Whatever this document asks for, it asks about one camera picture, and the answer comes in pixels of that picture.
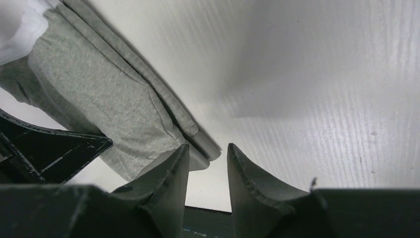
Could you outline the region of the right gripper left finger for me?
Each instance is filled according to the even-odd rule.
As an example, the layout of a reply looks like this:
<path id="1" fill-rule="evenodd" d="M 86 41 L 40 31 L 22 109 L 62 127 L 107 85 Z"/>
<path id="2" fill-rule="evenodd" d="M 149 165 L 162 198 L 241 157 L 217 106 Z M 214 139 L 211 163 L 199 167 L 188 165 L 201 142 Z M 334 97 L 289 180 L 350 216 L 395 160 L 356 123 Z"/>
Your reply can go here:
<path id="1" fill-rule="evenodd" d="M 3 238 L 178 238 L 189 147 L 179 146 L 147 173 L 108 193 L 93 185 L 5 184 Z"/>

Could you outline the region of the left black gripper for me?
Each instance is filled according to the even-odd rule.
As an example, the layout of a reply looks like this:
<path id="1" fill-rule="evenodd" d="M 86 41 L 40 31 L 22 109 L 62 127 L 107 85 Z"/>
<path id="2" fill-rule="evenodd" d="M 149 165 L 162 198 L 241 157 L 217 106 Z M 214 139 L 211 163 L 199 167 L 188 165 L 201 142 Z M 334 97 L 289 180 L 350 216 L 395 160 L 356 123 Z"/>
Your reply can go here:
<path id="1" fill-rule="evenodd" d="M 1 111 L 0 181 L 64 184 L 112 146 L 103 135 L 40 127 Z"/>

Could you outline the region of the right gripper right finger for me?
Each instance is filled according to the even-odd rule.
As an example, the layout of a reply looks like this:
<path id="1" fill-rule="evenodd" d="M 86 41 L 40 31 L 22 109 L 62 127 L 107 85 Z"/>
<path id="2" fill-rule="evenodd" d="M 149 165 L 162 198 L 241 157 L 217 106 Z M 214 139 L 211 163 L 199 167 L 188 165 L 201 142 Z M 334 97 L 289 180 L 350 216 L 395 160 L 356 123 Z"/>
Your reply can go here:
<path id="1" fill-rule="evenodd" d="M 227 148 L 237 238 L 417 238 L 417 189 L 297 189 Z"/>

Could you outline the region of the grey underwear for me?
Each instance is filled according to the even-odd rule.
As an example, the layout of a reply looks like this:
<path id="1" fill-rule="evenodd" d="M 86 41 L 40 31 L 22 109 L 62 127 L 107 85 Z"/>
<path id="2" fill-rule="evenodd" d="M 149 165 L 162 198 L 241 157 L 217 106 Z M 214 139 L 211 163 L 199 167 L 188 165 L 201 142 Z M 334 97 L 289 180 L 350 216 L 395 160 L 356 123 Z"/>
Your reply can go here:
<path id="1" fill-rule="evenodd" d="M 0 3 L 0 86 L 63 127 L 104 134 L 102 160 L 126 181 L 190 146 L 190 170 L 220 149 L 160 77 L 82 0 Z"/>

